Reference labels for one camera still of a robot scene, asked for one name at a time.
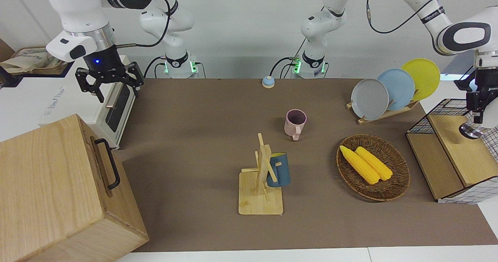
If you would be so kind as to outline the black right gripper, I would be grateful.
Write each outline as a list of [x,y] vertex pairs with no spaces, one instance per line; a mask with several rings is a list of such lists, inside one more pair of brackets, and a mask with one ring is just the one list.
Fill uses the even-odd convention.
[[[84,93],[91,93],[96,96],[100,103],[104,103],[104,96],[100,90],[103,80],[117,79],[121,83],[132,88],[135,97],[139,97],[139,89],[144,85],[144,76],[137,62],[133,61],[123,65],[116,46],[111,46],[103,51],[91,53],[82,57],[88,69],[77,68],[77,83]],[[88,77],[94,79],[93,83],[88,81]]]

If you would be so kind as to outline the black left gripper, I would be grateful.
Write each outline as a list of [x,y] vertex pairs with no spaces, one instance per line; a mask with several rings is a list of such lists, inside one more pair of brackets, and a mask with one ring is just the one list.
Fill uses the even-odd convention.
[[466,92],[468,110],[475,124],[490,124],[492,121],[492,95],[497,96],[498,70],[476,69],[465,79],[454,80],[456,87]]

